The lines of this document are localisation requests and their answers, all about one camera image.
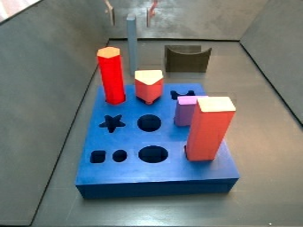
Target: red block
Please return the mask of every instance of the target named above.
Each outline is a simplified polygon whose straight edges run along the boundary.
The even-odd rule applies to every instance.
[[[105,99],[109,104],[116,105],[125,101],[120,49],[115,47],[99,49],[97,58]]]
[[[137,70],[135,72],[136,96],[151,105],[163,91],[162,70]]]
[[[230,97],[198,98],[186,146],[188,160],[214,160],[234,114]]]

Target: circular hole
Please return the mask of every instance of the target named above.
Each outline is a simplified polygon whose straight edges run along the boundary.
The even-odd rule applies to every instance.
[[[156,115],[147,114],[137,120],[137,127],[147,132],[152,132],[162,126],[162,120]]]
[[[105,160],[105,151],[93,151],[89,155],[91,163],[101,163]]]
[[[128,158],[128,154],[125,151],[123,150],[117,150],[113,154],[112,154],[112,159],[116,162],[123,162],[125,159]]]
[[[156,145],[146,146],[139,151],[139,158],[148,163],[159,163],[168,157],[167,150]]]

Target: purple block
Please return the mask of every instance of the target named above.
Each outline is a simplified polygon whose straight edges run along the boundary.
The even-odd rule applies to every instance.
[[[196,99],[207,96],[180,96],[175,108],[175,125],[191,126]]]

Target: gray pole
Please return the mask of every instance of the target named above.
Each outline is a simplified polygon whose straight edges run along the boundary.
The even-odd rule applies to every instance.
[[[135,75],[137,70],[137,28],[136,28],[136,15],[128,14],[127,18],[128,27],[128,54],[129,54],[129,70],[131,75]]]

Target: blue shape sorter board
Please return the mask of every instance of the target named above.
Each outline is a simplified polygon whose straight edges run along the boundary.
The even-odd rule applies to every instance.
[[[192,90],[195,95],[204,95],[200,84],[164,84],[162,97],[148,106],[136,98],[133,85],[127,85],[127,101],[113,106],[105,102],[99,87],[76,177],[83,198],[230,192],[239,173],[226,142],[212,161],[188,161],[186,158],[190,127],[174,124],[176,100],[172,100],[172,90],[179,94]],[[147,114],[162,120],[162,126],[154,132],[141,130],[137,125],[137,120]],[[113,132],[100,127],[107,115],[123,122]],[[151,157],[151,162],[156,163],[140,158],[140,150],[150,146],[162,147],[154,150],[159,157]]]

